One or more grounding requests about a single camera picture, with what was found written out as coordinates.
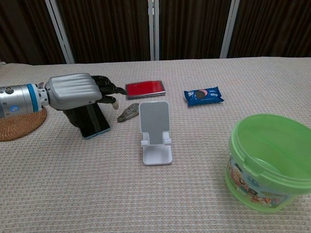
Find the brown curtain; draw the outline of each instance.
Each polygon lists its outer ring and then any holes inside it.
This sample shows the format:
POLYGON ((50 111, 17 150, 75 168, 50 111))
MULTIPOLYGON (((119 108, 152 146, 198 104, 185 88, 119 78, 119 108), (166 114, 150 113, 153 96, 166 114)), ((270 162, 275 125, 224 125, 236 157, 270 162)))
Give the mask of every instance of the brown curtain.
POLYGON ((76 63, 150 60, 147 0, 58 0, 76 63))
POLYGON ((311 56, 311 0, 241 0, 228 57, 311 56))
POLYGON ((231 0, 160 0, 160 59, 219 58, 231 0))
POLYGON ((65 63, 44 0, 0 1, 0 60, 31 65, 65 63))

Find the oreo package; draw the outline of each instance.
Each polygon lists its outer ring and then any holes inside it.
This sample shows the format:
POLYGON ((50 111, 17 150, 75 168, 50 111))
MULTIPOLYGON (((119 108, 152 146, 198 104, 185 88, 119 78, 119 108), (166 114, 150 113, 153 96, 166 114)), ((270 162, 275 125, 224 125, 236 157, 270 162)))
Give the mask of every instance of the oreo package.
POLYGON ((194 106, 199 104, 219 103, 224 100, 221 98, 222 94, 218 87, 212 87, 207 89, 199 89, 193 91, 184 91, 188 106, 194 106))

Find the red notebook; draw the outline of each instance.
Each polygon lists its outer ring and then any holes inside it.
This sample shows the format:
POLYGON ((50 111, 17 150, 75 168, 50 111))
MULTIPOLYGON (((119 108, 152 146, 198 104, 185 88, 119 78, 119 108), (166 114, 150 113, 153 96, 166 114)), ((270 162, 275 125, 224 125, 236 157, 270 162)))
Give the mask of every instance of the red notebook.
POLYGON ((165 89, 161 80, 128 83, 125 85, 127 99, 136 99, 148 96, 165 95, 165 89))

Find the cartoon print on bucket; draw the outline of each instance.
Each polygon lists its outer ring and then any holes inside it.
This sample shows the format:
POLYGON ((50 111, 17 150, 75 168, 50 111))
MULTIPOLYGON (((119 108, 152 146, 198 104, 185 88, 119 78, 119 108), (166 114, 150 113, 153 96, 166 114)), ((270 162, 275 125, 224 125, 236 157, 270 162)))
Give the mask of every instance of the cartoon print on bucket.
POLYGON ((274 208, 289 197, 287 194, 260 185, 246 171, 241 169, 231 155, 227 165, 227 173, 231 184, 241 196, 262 206, 274 208))

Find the woven placemat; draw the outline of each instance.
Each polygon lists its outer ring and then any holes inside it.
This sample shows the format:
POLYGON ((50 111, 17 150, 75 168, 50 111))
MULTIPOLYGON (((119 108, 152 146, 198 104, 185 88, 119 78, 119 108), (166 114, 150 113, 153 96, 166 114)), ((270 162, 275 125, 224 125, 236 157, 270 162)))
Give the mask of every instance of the woven placemat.
POLYGON ((31 113, 12 118, 0 119, 0 142, 11 141, 36 130, 47 118, 44 108, 38 113, 31 113))

